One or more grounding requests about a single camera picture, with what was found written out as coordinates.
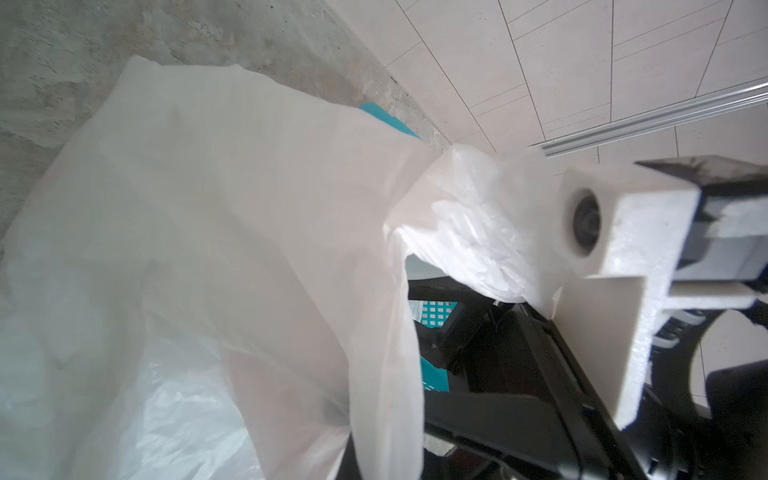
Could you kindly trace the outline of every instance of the crumpled plastic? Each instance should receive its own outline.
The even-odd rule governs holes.
[[[132,58],[3,240],[3,475],[334,478],[351,431],[363,478],[418,478],[406,256],[547,303],[503,164]]]

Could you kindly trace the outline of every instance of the gray concrete surface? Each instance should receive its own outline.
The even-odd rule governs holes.
[[[0,236],[131,55],[237,63],[328,101],[374,101],[448,144],[323,0],[0,0]]]

